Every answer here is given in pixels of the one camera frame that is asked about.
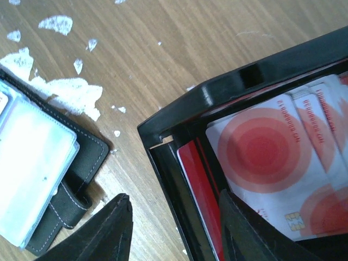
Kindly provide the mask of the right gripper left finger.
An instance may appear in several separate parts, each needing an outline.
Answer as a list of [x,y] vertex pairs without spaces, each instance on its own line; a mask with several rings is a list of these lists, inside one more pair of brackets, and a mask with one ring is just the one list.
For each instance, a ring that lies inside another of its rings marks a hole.
[[121,193],[37,260],[128,260],[132,233],[132,204],[129,196]]

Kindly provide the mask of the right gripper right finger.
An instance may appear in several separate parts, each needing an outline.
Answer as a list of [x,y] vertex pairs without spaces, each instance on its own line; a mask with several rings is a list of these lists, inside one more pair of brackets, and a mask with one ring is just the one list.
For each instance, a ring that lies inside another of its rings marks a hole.
[[225,260],[320,260],[280,233],[232,192],[220,193]]

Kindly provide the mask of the black card holder wallet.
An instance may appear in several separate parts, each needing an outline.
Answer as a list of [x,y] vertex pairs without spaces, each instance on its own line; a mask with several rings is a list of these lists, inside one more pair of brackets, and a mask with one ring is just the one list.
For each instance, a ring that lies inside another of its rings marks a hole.
[[92,205],[108,145],[1,69],[1,236],[35,256]]

